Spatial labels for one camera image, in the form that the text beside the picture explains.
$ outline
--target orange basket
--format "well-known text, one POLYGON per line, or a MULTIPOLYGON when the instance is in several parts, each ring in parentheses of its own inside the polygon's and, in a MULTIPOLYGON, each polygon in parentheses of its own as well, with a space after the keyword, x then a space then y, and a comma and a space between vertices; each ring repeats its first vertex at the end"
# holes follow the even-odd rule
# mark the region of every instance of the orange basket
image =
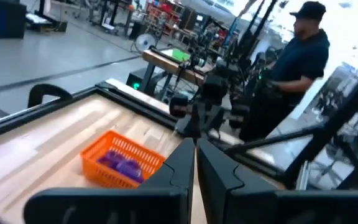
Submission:
POLYGON ((81 152, 83 173, 87 179, 102 186, 135 189, 139 183, 97 162, 109 150, 120 153, 126 159, 137 161, 144 180, 150 178, 165 161, 160 154, 114 132, 108 131, 81 152))

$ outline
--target wooden tabletop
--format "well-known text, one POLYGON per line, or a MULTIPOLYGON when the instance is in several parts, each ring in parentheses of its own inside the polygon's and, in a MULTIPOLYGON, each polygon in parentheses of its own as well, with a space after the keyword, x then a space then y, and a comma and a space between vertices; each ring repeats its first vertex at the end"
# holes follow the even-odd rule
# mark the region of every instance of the wooden tabletop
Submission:
MULTIPOLYGON (((168 110, 167 105, 123 83, 108 82, 150 105, 168 110)), ((181 142, 181 137, 172 130, 102 96, 87 97, 0 135, 0 218, 7 223, 23 223, 24 204, 31 195, 43 189, 98 187, 83 177, 79 154, 110 129, 165 157, 181 142)), ((228 134, 221 135, 227 142, 239 142, 228 134)), ((263 156, 257 149, 252 153, 263 156)), ((192 213, 192 223, 206 223, 197 175, 192 213)))
MULTIPOLYGON (((164 50, 164 51, 162 51, 162 53, 171 56, 172 50, 164 50)), ((157 67, 160 67, 167 72, 170 72, 170 73, 178 72, 178 68, 179 68, 178 63, 174 62, 173 60, 169 60, 155 52, 152 52, 151 50, 143 51, 142 57, 146 62, 151 63, 157 67)), ((213 68, 212 65, 207 65, 203 68, 196 67, 196 69, 198 69, 202 72, 208 72, 208 71, 212 70, 212 68, 213 68)), ((200 85, 204 82, 204 77, 202 76, 202 74, 194 72, 189 69, 185 70, 181 77, 182 77, 182 79, 187 80, 194 84, 200 85)))

